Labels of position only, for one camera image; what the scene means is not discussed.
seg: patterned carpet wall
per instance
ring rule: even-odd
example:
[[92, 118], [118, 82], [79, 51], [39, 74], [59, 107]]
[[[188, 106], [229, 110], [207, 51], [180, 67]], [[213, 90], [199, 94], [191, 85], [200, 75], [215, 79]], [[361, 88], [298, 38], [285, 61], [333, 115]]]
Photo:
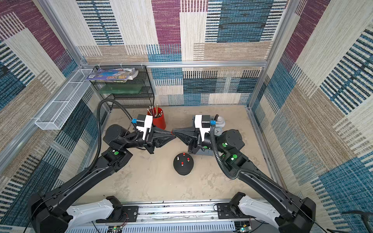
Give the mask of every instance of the patterned carpet wall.
[[[33, 1], [0, 0], [0, 151], [76, 67]], [[28, 197], [83, 169], [98, 134], [99, 101], [90, 87], [61, 130], [38, 129], [2, 172], [0, 232], [23, 231]]]
[[[90, 64], [267, 59], [287, 0], [64, 0], [50, 4]], [[155, 102], [246, 104], [261, 67], [148, 69]]]
[[0, 0], [0, 151], [77, 67], [31, 0]]
[[[0, 176], [0, 232], [25, 227], [28, 198], [48, 192], [81, 172], [97, 140], [96, 108], [90, 87], [61, 130], [38, 129]], [[101, 124], [107, 111], [101, 109]]]
[[325, 229], [368, 232], [343, 212], [373, 212], [372, 20], [370, 0], [301, 0], [253, 106], [285, 185]]

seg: white wire basket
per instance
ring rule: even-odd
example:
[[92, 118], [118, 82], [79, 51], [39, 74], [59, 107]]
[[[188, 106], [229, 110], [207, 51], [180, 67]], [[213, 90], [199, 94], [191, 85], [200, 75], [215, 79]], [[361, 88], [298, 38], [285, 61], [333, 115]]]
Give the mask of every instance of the white wire basket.
[[60, 90], [57, 97], [42, 112], [35, 124], [42, 130], [61, 129], [74, 108], [90, 86], [90, 81], [84, 79], [92, 69], [78, 70], [66, 86]]

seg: table surface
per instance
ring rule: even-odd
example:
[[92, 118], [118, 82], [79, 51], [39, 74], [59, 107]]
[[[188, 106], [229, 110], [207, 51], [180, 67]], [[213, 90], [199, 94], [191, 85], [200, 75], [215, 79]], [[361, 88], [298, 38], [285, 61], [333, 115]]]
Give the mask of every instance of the table surface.
[[[224, 117], [226, 124], [223, 130], [239, 130], [245, 143], [241, 152], [264, 174], [270, 176], [243, 105], [164, 106], [162, 109], [167, 124], [166, 130], [169, 131], [192, 126], [192, 118], [196, 114], [219, 114]], [[133, 118], [147, 112], [142, 108], [128, 111]], [[113, 109], [104, 130], [112, 124], [119, 124], [127, 129], [130, 121], [121, 109]], [[108, 145], [102, 141], [101, 152], [107, 148]], [[213, 156], [192, 155], [194, 168], [191, 173], [186, 176], [179, 175], [173, 168], [173, 160], [177, 154], [188, 152], [188, 147], [178, 138], [161, 148], [155, 148], [154, 154], [136, 148], [129, 151], [133, 156], [124, 168], [95, 185], [76, 203], [95, 202], [112, 195], [121, 202], [231, 199], [237, 192], [243, 192], [252, 198], [261, 198], [244, 182], [225, 177]]]

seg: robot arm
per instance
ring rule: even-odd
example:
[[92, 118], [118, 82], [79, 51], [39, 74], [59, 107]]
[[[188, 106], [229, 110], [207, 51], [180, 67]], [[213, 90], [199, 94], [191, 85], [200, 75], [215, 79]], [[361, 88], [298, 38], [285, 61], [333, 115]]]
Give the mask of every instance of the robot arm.
[[212, 140], [211, 134], [207, 132], [214, 121], [209, 121], [209, 115], [200, 116], [196, 115], [193, 127], [173, 129], [172, 133], [188, 146], [188, 152], [192, 154], [203, 148], [212, 149], [211, 142], [216, 142], [216, 147], [221, 153], [222, 166], [228, 176], [231, 179], [236, 177], [250, 185], [272, 205], [257, 202], [243, 193], [237, 193], [230, 203], [234, 215], [255, 216], [277, 227], [280, 232], [309, 232], [315, 220], [316, 204], [310, 198], [301, 199], [288, 192], [261, 172], [240, 152], [245, 144], [238, 130], [230, 129], [218, 137], [214, 136], [215, 140]]
[[37, 233], [63, 233], [73, 226], [109, 216], [114, 220], [120, 220], [122, 205], [116, 198], [104, 199], [93, 205], [81, 207], [71, 205], [97, 183], [123, 168], [132, 157], [128, 148], [142, 147], [153, 154], [155, 147], [162, 147], [176, 138], [169, 131], [152, 126], [151, 122], [147, 125], [145, 119], [145, 115], [138, 116], [136, 126], [140, 127], [140, 134], [133, 142], [128, 141], [135, 137], [136, 132], [129, 133], [119, 125], [111, 125], [103, 138], [109, 148], [97, 159], [94, 168], [77, 184], [73, 185], [85, 171], [45, 195], [36, 193], [29, 198], [29, 216]]
[[309, 198], [301, 199], [289, 193], [262, 173], [239, 151], [244, 143], [238, 130], [225, 131], [211, 140], [207, 133], [211, 126], [210, 116], [200, 116], [196, 117], [193, 127], [174, 129], [172, 132], [152, 126], [149, 116], [145, 115], [139, 115], [132, 121], [140, 133], [130, 133], [119, 125], [111, 125], [103, 138], [109, 149], [101, 154], [83, 179], [79, 180], [85, 171], [45, 195], [36, 193], [31, 196], [28, 209], [35, 231], [63, 233], [71, 227], [96, 219], [109, 218], [112, 222], [120, 222], [123, 210], [115, 197], [86, 205], [71, 205], [97, 183], [123, 168], [132, 157], [128, 148], [145, 148], [153, 154], [155, 147], [162, 147], [178, 137], [188, 145], [188, 151], [192, 154], [201, 148], [212, 148], [211, 141], [216, 141], [214, 144], [222, 153], [220, 159], [229, 174], [250, 185], [272, 205], [237, 193], [231, 200], [231, 210], [236, 216], [255, 216], [278, 227], [280, 232], [308, 233], [315, 219], [315, 203]]

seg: red cup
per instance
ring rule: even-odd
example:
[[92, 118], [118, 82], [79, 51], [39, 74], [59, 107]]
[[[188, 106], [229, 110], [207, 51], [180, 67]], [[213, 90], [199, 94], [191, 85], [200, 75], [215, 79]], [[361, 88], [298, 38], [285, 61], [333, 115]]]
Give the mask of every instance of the red cup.
[[[163, 112], [162, 108], [158, 108], [158, 113], [160, 113], [160, 112]], [[157, 118], [153, 117], [153, 125], [155, 125], [156, 127], [160, 128], [160, 129], [166, 129], [166, 122], [164, 120], [164, 113], [160, 117], [157, 117]]]

